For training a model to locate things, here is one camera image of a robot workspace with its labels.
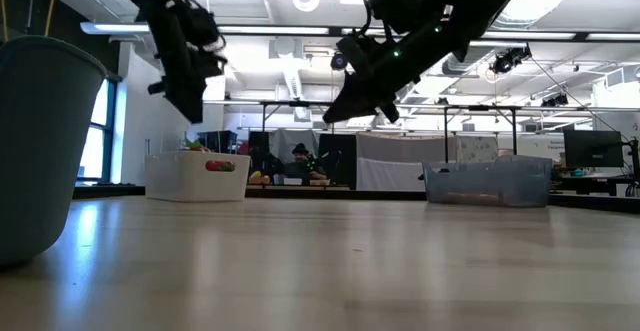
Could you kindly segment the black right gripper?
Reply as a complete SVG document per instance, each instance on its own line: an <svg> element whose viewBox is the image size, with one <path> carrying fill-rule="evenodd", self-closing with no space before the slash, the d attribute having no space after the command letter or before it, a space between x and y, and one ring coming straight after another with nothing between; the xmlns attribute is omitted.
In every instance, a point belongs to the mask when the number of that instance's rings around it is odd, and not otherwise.
<svg viewBox="0 0 640 331"><path fill-rule="evenodd" d="M387 99L449 54L466 56L469 36L466 27L448 22L430 22L409 32L398 42L385 42L366 56L358 77L346 77L338 96L323 115L327 124L380 111L395 123L400 118L394 99Z"/></svg>

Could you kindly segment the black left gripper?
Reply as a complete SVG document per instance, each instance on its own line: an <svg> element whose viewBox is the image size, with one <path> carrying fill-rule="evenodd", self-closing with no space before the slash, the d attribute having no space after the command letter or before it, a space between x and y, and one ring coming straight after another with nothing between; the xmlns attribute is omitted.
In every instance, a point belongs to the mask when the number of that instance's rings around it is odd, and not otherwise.
<svg viewBox="0 0 640 331"><path fill-rule="evenodd" d="M221 76L227 64L214 15L195 0L159 1L149 27L165 73L165 98L191 124L202 123L204 79Z"/></svg>

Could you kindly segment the black panel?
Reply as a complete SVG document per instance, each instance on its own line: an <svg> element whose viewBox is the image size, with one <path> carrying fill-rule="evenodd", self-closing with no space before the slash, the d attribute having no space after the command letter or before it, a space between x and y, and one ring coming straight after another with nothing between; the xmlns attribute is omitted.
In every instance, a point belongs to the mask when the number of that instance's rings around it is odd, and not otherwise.
<svg viewBox="0 0 640 331"><path fill-rule="evenodd" d="M357 157L356 136L354 134L321 134L318 156L327 174L343 170L350 172Z"/></svg>
<svg viewBox="0 0 640 331"><path fill-rule="evenodd" d="M251 171L260 171L269 174L271 172L269 133L250 131L249 156L251 158Z"/></svg>

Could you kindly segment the white partition sheet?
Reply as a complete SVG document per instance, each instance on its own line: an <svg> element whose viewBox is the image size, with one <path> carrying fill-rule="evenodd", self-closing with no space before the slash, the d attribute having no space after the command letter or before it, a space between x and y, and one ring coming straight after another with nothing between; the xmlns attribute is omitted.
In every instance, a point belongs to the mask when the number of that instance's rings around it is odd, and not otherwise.
<svg viewBox="0 0 640 331"><path fill-rule="evenodd" d="M456 141L435 136L356 135L356 190L424 192L423 163L455 162Z"/></svg>

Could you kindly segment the white plastic basket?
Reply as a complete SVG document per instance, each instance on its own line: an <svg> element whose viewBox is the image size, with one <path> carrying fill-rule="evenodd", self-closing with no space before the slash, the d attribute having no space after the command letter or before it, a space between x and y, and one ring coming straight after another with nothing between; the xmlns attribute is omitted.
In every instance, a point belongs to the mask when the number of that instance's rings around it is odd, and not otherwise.
<svg viewBox="0 0 640 331"><path fill-rule="evenodd" d="M205 169L209 160L231 161L233 172ZM145 193L148 198L175 202L242 201L249 176L250 157L188 150L148 155Z"/></svg>

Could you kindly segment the person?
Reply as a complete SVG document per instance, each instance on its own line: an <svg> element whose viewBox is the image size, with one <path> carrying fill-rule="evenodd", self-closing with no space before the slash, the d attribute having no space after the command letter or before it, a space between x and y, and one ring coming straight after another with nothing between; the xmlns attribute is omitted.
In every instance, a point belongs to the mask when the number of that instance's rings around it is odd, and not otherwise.
<svg viewBox="0 0 640 331"><path fill-rule="evenodd" d="M286 178L300 179L303 184L312 180L327 180L324 169L307 150L304 143L298 143L292 150L294 161L283 166Z"/></svg>

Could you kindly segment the window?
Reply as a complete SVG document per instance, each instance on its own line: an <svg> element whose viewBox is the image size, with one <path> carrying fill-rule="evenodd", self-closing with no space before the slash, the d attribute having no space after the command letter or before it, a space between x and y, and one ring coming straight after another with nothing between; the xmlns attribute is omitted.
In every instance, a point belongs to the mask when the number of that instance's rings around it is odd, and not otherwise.
<svg viewBox="0 0 640 331"><path fill-rule="evenodd" d="M110 172L117 84L105 79L96 96L77 180L104 181Z"/></svg>

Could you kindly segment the long ceiling light strip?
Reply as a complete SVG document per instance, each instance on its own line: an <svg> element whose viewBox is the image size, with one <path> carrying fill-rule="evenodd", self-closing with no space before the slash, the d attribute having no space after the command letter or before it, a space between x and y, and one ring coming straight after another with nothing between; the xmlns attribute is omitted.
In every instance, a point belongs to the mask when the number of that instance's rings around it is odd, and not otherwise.
<svg viewBox="0 0 640 331"><path fill-rule="evenodd" d="M81 30L88 35L141 35L150 33L146 23L93 23L81 22ZM329 36L328 27L296 27L296 26L266 26L266 25L221 25L219 31L231 36Z"/></svg>
<svg viewBox="0 0 640 331"><path fill-rule="evenodd" d="M485 40L635 43L640 42L640 32L488 31L481 38Z"/></svg>

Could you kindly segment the speckled white board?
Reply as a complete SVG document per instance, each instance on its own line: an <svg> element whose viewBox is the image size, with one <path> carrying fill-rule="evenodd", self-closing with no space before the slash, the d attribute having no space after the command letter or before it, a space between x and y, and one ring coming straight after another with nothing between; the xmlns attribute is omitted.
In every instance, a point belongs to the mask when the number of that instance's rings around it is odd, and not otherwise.
<svg viewBox="0 0 640 331"><path fill-rule="evenodd" d="M499 156L495 137L457 136L457 163L493 162Z"/></svg>

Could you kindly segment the grey translucent plastic basket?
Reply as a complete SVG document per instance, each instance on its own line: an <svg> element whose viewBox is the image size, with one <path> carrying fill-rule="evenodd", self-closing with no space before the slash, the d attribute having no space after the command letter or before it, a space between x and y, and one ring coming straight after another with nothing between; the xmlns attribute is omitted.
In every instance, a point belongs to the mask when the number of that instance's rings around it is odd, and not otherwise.
<svg viewBox="0 0 640 331"><path fill-rule="evenodd" d="M432 203L542 208L548 204L553 162L500 156L483 163L423 164L426 198Z"/></svg>

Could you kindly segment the teal plastic basket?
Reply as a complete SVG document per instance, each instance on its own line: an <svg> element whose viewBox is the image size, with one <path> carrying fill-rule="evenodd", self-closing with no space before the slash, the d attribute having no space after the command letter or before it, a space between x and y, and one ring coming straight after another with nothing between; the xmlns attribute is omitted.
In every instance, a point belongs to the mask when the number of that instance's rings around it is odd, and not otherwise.
<svg viewBox="0 0 640 331"><path fill-rule="evenodd" d="M0 46L0 268L61 236L104 66L62 40Z"/></svg>

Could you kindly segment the black computer monitor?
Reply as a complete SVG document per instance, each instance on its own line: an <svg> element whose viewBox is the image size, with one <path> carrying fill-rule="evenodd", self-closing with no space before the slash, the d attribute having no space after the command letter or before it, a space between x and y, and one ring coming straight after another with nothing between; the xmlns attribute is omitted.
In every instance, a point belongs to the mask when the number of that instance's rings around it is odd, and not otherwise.
<svg viewBox="0 0 640 331"><path fill-rule="evenodd" d="M617 131L565 130L563 136L570 168L620 168L624 164L621 134Z"/></svg>

